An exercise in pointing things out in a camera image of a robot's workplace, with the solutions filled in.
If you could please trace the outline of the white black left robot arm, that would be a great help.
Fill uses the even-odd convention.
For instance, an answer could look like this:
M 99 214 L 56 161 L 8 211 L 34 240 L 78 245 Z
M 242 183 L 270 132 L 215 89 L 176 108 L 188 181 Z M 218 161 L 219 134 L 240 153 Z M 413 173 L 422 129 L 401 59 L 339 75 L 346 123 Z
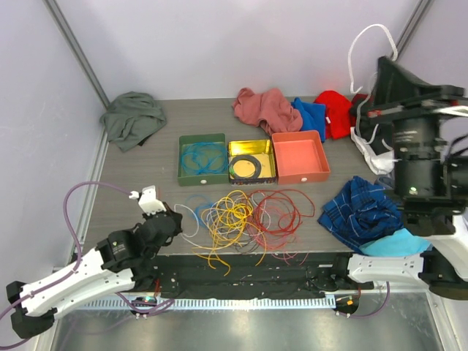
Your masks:
M 39 281 L 7 285 L 12 329 L 21 339 L 44 333 L 75 308 L 102 296 L 149 291 L 157 272 L 154 259 L 182 232 L 182 215 L 167 208 L 142 223 L 112 232 L 74 263 Z

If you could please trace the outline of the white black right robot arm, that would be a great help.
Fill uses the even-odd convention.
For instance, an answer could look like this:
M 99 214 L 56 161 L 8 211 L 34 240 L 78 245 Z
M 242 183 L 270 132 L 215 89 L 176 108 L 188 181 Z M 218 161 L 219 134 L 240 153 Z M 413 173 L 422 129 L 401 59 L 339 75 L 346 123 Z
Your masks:
M 441 136 L 444 120 L 467 116 L 462 87 L 431 85 L 388 57 L 377 61 L 371 124 L 392 127 L 394 188 L 404 226 L 431 248 L 403 257 L 352 255 L 330 271 L 334 286 L 423 282 L 435 295 L 467 299 L 467 148 L 462 133 Z

